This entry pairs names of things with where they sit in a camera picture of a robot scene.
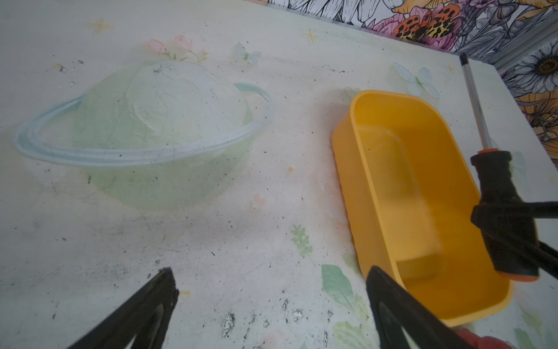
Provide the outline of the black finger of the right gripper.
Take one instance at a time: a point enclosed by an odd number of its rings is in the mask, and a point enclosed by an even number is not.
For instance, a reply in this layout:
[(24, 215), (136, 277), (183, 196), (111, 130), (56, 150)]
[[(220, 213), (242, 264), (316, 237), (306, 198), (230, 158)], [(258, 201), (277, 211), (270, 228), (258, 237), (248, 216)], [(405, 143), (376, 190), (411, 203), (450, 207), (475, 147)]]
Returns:
[(556, 202), (479, 204), (471, 221), (482, 234), (495, 271), (513, 281), (557, 277), (557, 251), (539, 240), (535, 220), (556, 219)]

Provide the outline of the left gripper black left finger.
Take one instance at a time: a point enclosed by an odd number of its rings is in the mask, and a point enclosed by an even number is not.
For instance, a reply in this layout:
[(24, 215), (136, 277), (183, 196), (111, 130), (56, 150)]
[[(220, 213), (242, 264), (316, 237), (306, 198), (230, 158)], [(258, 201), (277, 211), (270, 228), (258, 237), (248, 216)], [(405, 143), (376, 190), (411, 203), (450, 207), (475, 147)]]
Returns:
[(71, 347), (161, 348), (179, 293), (172, 270), (163, 268)]

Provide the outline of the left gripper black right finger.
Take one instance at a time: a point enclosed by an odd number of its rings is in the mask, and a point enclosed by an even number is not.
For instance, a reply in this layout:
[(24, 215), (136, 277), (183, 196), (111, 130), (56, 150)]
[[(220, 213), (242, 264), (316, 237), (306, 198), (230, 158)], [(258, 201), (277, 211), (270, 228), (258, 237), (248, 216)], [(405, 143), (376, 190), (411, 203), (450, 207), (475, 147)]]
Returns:
[(381, 348), (471, 348), (380, 267), (366, 277), (366, 290)]

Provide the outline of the black orange handle screwdriver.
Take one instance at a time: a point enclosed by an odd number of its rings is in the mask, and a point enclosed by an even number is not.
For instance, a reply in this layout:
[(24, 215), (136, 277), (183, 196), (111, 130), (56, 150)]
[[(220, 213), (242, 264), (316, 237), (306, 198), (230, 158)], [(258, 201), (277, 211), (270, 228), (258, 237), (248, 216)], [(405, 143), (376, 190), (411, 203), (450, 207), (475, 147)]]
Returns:
[(492, 144), (469, 58), (464, 53), (460, 54), (459, 58), (482, 143), (482, 151), (471, 158), (471, 163), (477, 170), (480, 181), (480, 204), (521, 203), (522, 199), (517, 194), (511, 179), (509, 169), (511, 154), (508, 151), (499, 150)]

